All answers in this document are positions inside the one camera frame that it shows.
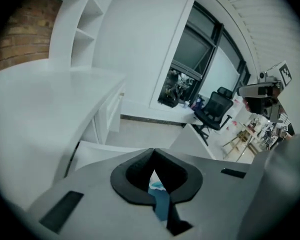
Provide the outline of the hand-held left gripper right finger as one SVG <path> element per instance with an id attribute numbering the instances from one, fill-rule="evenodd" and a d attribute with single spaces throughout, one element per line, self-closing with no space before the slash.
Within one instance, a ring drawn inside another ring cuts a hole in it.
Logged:
<path id="1" fill-rule="evenodd" d="M 156 148 L 154 170 L 169 192 L 167 229 L 155 240 L 236 240 L 248 207 L 251 164 Z"/>

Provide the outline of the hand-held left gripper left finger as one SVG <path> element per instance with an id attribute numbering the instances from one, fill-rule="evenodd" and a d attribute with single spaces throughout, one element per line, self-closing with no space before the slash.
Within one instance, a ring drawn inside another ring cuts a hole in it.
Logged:
<path id="1" fill-rule="evenodd" d="M 28 214 L 60 240 L 168 240 L 170 232 L 151 205 L 128 203 L 111 185 L 111 173 L 141 149 L 90 163 L 57 182 L 29 208 Z"/>

